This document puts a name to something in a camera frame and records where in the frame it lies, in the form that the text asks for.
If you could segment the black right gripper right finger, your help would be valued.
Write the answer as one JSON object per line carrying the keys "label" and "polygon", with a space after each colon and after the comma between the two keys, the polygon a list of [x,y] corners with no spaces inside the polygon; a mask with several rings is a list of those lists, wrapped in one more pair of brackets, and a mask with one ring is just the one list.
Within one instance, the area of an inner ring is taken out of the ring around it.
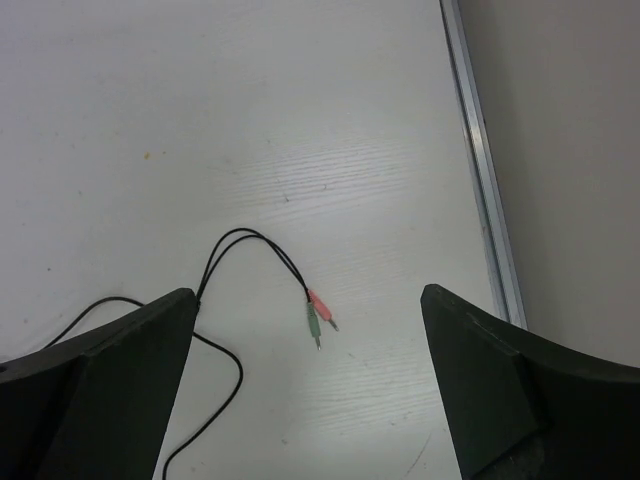
{"label": "black right gripper right finger", "polygon": [[462,478],[638,478],[638,369],[553,343],[437,284],[421,309]]}

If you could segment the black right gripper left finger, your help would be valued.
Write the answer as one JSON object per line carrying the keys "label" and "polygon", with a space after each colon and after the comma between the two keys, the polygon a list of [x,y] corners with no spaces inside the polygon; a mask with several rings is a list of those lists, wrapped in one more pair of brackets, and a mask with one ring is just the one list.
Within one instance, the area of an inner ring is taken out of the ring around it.
{"label": "black right gripper left finger", "polygon": [[195,319],[180,288],[2,363],[2,478],[152,478]]}

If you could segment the aluminium table edge rail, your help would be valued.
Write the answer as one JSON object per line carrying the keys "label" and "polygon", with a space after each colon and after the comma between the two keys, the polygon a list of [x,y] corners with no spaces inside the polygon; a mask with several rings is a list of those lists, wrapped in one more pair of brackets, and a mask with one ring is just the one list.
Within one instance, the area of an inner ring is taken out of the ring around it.
{"label": "aluminium table edge rail", "polygon": [[460,6],[457,1],[443,0],[440,8],[489,264],[494,305],[499,318],[526,330],[526,314]]}

